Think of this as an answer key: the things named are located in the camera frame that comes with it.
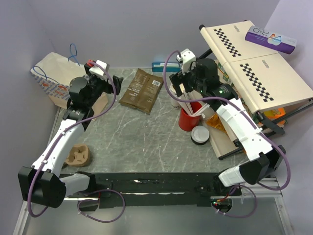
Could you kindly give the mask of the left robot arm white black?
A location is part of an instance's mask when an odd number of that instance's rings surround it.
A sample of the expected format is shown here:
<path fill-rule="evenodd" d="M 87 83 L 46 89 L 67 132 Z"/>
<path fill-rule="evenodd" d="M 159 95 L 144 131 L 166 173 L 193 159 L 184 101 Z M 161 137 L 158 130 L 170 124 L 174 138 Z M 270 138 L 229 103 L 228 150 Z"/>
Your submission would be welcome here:
<path fill-rule="evenodd" d="M 102 93 L 119 95 L 123 79 L 110 77 L 109 65 L 100 60 L 89 60 L 84 68 L 88 78 L 76 77 L 70 82 L 70 98 L 57 134 L 32 166 L 23 166 L 18 172 L 22 198 L 29 211 L 33 203 L 57 208 L 69 195 L 81 192 L 90 197 L 96 193 L 94 174 L 76 172 L 60 178 L 60 173 L 77 139 L 98 117 L 93 105 Z"/>

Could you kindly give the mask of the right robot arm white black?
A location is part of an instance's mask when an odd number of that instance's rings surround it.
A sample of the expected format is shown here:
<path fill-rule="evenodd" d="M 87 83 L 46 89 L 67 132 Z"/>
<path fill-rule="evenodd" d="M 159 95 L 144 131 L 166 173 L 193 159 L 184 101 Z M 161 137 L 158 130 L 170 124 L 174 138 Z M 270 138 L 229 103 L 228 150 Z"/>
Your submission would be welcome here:
<path fill-rule="evenodd" d="M 174 99 L 187 102 L 181 98 L 180 85 L 187 93 L 198 92 L 202 96 L 200 100 L 209 104 L 228 124 L 248 157 L 247 162 L 222 171 L 213 184 L 214 191 L 225 195 L 233 185 L 260 184 L 260 180 L 270 175 L 281 161 L 286 164 L 287 179 L 280 189 L 286 188 L 291 179 L 291 169 L 285 152 L 263 134 L 234 89 L 220 82 L 217 64 L 212 59 L 185 59 L 182 56 L 178 57 L 178 62 L 181 64 L 180 71 L 170 76 L 176 91 Z"/>

